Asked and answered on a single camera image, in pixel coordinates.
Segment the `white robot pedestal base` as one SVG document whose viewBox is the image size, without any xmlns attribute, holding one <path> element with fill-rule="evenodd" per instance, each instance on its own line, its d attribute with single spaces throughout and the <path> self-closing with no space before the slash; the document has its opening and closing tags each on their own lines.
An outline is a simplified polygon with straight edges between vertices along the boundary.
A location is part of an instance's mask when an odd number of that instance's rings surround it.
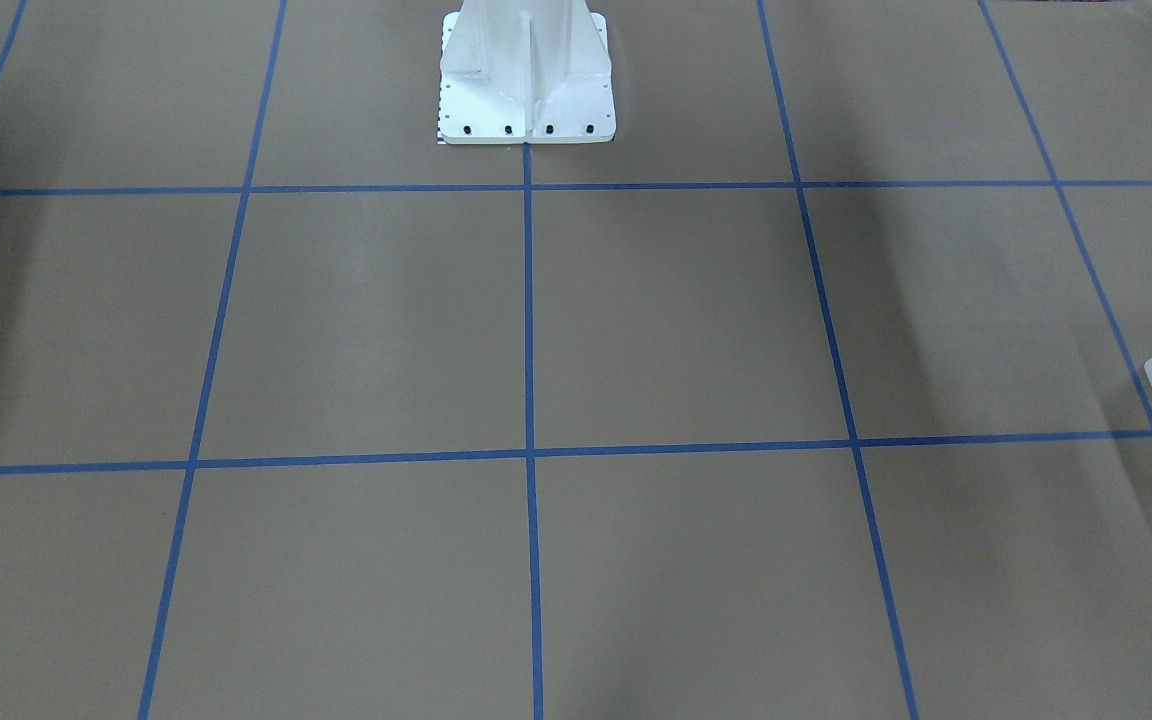
<svg viewBox="0 0 1152 720">
<path fill-rule="evenodd" d="M 440 41 L 439 142 L 616 137 L 608 23 L 585 1 L 465 1 L 444 15 Z"/>
</svg>

